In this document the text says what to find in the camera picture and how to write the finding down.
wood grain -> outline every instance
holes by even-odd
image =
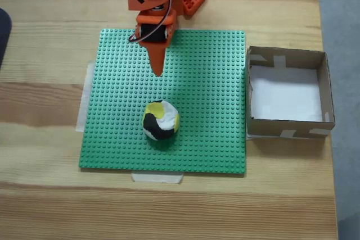
[[[335,225],[328,197],[0,188],[2,239],[330,239]]]
[[[253,139],[245,177],[132,182],[80,171],[74,129],[102,28],[133,28],[127,0],[1,0],[0,239],[336,239],[330,138]],[[318,0],[207,0],[182,28],[240,29],[246,44],[322,50]]]
[[[82,85],[0,82],[0,122],[76,126]]]

tape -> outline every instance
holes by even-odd
[[[266,61],[266,59],[264,57],[262,57],[261,55],[250,55],[250,61]]]
[[[76,122],[76,131],[84,132],[86,116],[88,114],[89,99],[91,94],[92,80],[94,78],[95,62],[91,62],[86,70],[86,76],[83,87],[83,94],[81,95],[81,103],[78,113],[78,121]]]
[[[328,130],[328,129],[311,129],[311,130],[309,131],[309,133],[319,134],[319,135],[329,135],[329,134],[330,134],[330,130]]]
[[[285,129],[281,132],[281,138],[292,138],[296,132],[296,129]]]
[[[325,122],[330,122],[329,112],[325,113]]]
[[[286,57],[274,56],[274,67],[286,67]]]
[[[178,184],[184,173],[179,171],[132,171],[131,178],[135,182],[161,182]]]

open cardboard box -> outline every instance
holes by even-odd
[[[326,54],[250,46],[246,122],[250,137],[326,137],[335,126]]]

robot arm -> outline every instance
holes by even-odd
[[[177,16],[192,16],[205,0],[128,0],[129,10],[140,11],[130,42],[147,49],[152,71],[163,73],[165,51],[177,27]]]

black yellow white ball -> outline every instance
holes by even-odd
[[[142,117],[144,133],[153,140],[164,140],[173,136],[180,125],[179,112],[167,101],[149,103]]]

